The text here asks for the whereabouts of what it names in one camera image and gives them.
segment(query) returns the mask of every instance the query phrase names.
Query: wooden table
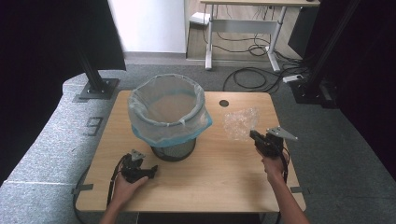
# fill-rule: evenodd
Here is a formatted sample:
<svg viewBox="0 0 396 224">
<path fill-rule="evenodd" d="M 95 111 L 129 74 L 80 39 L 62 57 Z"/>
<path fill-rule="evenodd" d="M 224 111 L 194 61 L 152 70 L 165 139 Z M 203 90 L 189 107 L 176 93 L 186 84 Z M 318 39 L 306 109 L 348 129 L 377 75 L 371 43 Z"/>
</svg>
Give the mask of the wooden table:
<svg viewBox="0 0 396 224">
<path fill-rule="evenodd" d="M 212 69 L 212 33 L 246 33 L 271 35 L 271 43 L 265 49 L 275 72 L 279 72 L 274 49 L 285 18 L 287 7 L 318 7 L 319 0 L 308 2 L 306 0 L 201 0 L 201 3 L 211 5 L 208 40 L 206 45 L 205 69 Z M 277 21 L 241 21 L 241 20 L 217 20 L 213 17 L 214 5 L 238 5 L 238 6 L 273 6 L 282 7 Z"/>
<path fill-rule="evenodd" d="M 154 179 L 150 179 L 135 193 L 125 207 L 126 211 L 278 211 L 275 195 L 266 179 L 261 157 L 256 152 L 253 140 L 229 139 L 222 121 L 225 113 L 256 107 L 260 112 L 256 130 L 265 133 L 267 128 L 279 124 L 269 94 L 207 91 L 205 106 L 213 119 L 213 125 L 198 136 L 192 154 L 184 161 L 177 162 L 158 159 L 148 144 L 134 136 L 127 111 L 129 95 L 129 91 L 121 91 L 114 104 L 84 182 L 93 184 L 93 189 L 79 194 L 78 210 L 106 210 L 109 179 L 114 167 L 123 155 L 134 148 L 146 154 L 142 168 L 158 164 L 159 170 Z M 220 106 L 220 100 L 227 100 L 229 106 Z M 298 187 L 292 162 L 289 170 L 289 187 Z M 302 193 L 294 193 L 293 196 L 305 210 Z"/>
</svg>

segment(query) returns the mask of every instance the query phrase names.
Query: desk leg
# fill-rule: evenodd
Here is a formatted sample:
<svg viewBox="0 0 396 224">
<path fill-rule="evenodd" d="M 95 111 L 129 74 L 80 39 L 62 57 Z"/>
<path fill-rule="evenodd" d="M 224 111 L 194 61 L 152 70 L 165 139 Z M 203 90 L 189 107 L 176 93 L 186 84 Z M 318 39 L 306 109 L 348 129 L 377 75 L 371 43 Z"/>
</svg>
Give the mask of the desk leg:
<svg viewBox="0 0 396 224">
<path fill-rule="evenodd" d="M 270 59 L 271 65 L 273 66 L 273 69 L 275 72 L 279 72 L 279 65 L 277 64 L 275 54 L 274 54 L 274 49 L 275 49 L 275 44 L 277 41 L 277 38 L 279 37 L 280 33 L 280 28 L 282 27 L 283 24 L 283 19 L 285 18 L 286 14 L 286 7 L 282 7 L 282 10 L 280 11 L 279 18 L 277 19 L 277 24 L 275 31 L 273 33 L 273 37 L 271 39 L 271 43 L 269 47 L 266 47 L 265 49 L 267 50 L 268 58 Z"/>
<path fill-rule="evenodd" d="M 205 69 L 212 69 L 212 23 L 213 23 L 213 9 L 215 5 L 212 5 L 210 9 L 209 18 L 209 30 L 207 31 L 207 44 L 206 44 L 206 57 L 205 57 Z"/>
</svg>

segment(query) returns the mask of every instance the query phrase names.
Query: white wall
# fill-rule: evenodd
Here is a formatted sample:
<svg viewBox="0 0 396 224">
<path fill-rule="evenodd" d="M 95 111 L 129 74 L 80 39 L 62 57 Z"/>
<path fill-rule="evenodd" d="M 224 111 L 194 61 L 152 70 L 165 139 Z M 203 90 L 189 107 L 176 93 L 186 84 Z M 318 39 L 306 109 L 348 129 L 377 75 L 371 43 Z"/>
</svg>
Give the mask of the white wall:
<svg viewBox="0 0 396 224">
<path fill-rule="evenodd" d="M 187 51 L 188 0 L 108 0 L 108 3 L 124 52 Z"/>
</svg>

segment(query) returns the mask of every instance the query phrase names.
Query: power strip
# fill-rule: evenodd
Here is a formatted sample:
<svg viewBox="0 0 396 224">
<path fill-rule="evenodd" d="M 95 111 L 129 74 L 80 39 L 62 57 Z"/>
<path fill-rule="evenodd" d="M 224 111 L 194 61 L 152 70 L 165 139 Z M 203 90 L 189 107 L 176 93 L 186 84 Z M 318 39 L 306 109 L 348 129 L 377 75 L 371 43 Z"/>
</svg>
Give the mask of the power strip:
<svg viewBox="0 0 396 224">
<path fill-rule="evenodd" d="M 200 25 L 208 25 L 209 24 L 209 14 L 204 14 L 202 12 L 195 12 L 191 17 L 190 17 L 190 22 L 200 24 Z"/>
<path fill-rule="evenodd" d="M 284 83 L 288 83 L 288 82 L 291 82 L 291 81 L 301 80 L 301 79 L 303 79 L 303 78 L 304 78 L 304 77 L 301 76 L 301 75 L 290 76 L 290 77 L 284 77 L 284 78 L 283 78 L 283 82 L 284 82 Z"/>
</svg>

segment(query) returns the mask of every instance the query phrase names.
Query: bin liner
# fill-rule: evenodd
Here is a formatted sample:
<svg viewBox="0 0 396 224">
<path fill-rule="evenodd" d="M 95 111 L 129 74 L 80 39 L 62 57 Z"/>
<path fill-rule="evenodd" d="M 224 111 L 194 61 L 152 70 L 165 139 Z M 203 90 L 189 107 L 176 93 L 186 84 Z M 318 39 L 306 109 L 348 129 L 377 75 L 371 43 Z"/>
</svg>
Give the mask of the bin liner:
<svg viewBox="0 0 396 224">
<path fill-rule="evenodd" d="M 204 89 L 182 75 L 153 77 L 132 91 L 128 107 L 134 135 L 151 147 L 195 142 L 212 124 Z"/>
</svg>

